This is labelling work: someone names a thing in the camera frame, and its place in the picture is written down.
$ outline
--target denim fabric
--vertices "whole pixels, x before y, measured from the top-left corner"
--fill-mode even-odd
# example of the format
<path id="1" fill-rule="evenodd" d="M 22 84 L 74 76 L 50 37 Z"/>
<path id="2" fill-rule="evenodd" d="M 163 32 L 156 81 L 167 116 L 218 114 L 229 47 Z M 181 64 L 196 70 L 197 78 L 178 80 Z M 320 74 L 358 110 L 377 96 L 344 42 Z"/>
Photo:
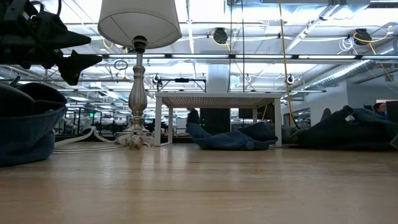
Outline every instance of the denim fabric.
<path id="1" fill-rule="evenodd" d="M 261 128 L 261 126 L 249 127 L 245 133 L 232 131 L 212 136 L 203 130 L 200 125 L 188 123 L 187 133 L 191 136 L 194 143 L 198 144 L 202 149 L 207 150 L 267 150 L 270 144 L 275 144 L 277 141 L 276 136 L 270 135 L 270 138 L 266 139 L 266 135 L 260 136 L 256 134 L 256 128 Z M 251 137 L 261 139 L 262 141 L 253 140 Z"/>
<path id="2" fill-rule="evenodd" d="M 0 167 L 47 159 L 54 150 L 52 131 L 66 108 L 20 118 L 0 118 Z"/>
<path id="3" fill-rule="evenodd" d="M 301 129 L 291 143 L 320 149 L 385 149 L 398 134 L 398 124 L 366 110 L 354 109 L 359 120 L 346 121 L 334 112 L 310 129 Z"/>
<path id="4" fill-rule="evenodd" d="M 0 84 L 0 167 L 47 159 L 54 150 L 52 129 L 66 103 L 61 93 L 43 84 Z"/>

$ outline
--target wooden tabletop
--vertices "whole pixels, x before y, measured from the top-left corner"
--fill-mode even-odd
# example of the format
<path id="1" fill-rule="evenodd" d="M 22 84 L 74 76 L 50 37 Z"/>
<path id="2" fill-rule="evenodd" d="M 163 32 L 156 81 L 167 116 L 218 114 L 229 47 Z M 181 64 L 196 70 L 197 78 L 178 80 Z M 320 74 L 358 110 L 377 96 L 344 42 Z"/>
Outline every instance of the wooden tabletop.
<path id="1" fill-rule="evenodd" d="M 395 152 L 201 151 L 195 144 L 173 144 L 54 154 L 0 168 L 2 224 L 397 220 Z"/>

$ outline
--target table leg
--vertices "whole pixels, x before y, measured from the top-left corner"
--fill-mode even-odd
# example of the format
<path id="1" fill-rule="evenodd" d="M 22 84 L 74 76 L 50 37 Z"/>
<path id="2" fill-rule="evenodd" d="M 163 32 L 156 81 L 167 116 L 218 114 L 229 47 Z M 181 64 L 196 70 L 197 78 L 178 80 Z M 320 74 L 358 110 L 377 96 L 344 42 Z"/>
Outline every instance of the table leg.
<path id="1" fill-rule="evenodd" d="M 162 97 L 156 97 L 155 107 L 155 146 L 160 146 L 160 127 L 162 125 Z"/>
<path id="2" fill-rule="evenodd" d="M 169 135 L 167 138 L 167 143 L 173 143 L 173 108 L 169 107 Z"/>
<path id="3" fill-rule="evenodd" d="M 257 123 L 257 108 L 253 109 L 253 124 Z"/>
<path id="4" fill-rule="evenodd" d="M 278 137 L 276 147 L 282 147 L 282 114 L 280 112 L 280 98 L 274 99 L 275 135 Z"/>

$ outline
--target hanging wire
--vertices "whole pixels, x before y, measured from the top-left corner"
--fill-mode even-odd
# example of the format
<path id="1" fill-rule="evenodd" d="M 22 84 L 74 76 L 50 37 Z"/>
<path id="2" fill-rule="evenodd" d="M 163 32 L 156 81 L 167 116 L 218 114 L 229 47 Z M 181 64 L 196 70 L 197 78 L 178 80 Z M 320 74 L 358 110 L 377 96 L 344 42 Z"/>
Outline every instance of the hanging wire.
<path id="1" fill-rule="evenodd" d="M 228 91 L 230 91 L 230 89 L 231 89 L 231 53 L 232 53 L 232 51 L 231 51 L 231 47 L 230 47 L 230 45 L 232 44 L 232 5 L 231 5 L 231 21 L 230 21 L 230 28 L 229 28 L 229 30 L 230 30 L 230 35 L 229 35 L 229 45 L 227 45 L 227 47 L 228 47 L 228 50 L 229 50 L 229 79 L 228 79 Z"/>
<path id="2" fill-rule="evenodd" d="M 62 10 L 62 0 L 58 0 L 57 16 L 60 16 Z"/>
<path id="3" fill-rule="evenodd" d="M 290 98 L 290 90 L 289 90 L 289 86 L 287 84 L 287 64 L 286 64 L 284 20 L 282 19 L 282 0 L 279 0 L 279 14 L 280 14 L 280 31 L 281 31 L 281 34 L 282 34 L 282 48 L 283 48 L 283 52 L 284 52 L 285 86 L 286 86 L 287 102 L 289 104 L 290 125 L 292 126 L 294 124 L 294 120 L 293 120 L 292 101 L 291 101 L 291 98 Z"/>
<path id="4" fill-rule="evenodd" d="M 243 1 L 241 1 L 241 9 L 242 9 L 242 35 L 243 35 L 243 72 L 242 72 L 242 77 L 243 77 L 243 93 L 244 93 L 244 15 L 243 15 Z"/>

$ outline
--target lamp stand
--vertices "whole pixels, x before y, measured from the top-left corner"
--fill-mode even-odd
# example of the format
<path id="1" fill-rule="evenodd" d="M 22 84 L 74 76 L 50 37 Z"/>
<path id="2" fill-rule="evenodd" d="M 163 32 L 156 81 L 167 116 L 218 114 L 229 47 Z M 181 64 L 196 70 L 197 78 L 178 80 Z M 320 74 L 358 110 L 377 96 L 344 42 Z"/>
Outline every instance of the lamp stand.
<path id="1" fill-rule="evenodd" d="M 147 39 L 137 36 L 133 39 L 134 48 L 137 52 L 137 64 L 134 66 L 134 84 L 129 95 L 129 107 L 132 111 L 131 125 L 129 131 L 147 131 L 144 128 L 144 110 L 148 101 L 144 87 L 145 67 L 142 66 L 142 54 L 145 52 Z"/>

